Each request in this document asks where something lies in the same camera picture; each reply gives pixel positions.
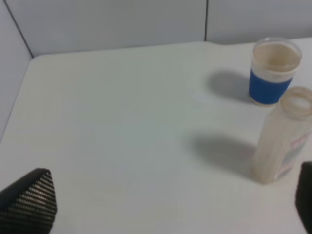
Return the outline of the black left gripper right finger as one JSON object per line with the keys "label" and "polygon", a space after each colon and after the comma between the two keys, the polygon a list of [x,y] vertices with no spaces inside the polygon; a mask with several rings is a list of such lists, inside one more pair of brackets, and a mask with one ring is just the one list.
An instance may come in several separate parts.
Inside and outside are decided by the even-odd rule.
{"label": "black left gripper right finger", "polygon": [[295,195],[298,215],[306,231],[312,230],[312,162],[303,162]]}

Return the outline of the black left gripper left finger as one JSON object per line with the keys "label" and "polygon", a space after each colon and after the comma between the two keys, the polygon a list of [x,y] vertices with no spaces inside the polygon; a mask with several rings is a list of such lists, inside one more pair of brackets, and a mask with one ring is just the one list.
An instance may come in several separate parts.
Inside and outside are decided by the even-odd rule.
{"label": "black left gripper left finger", "polygon": [[48,234],[57,214],[51,171],[36,168],[0,192],[2,234]]}

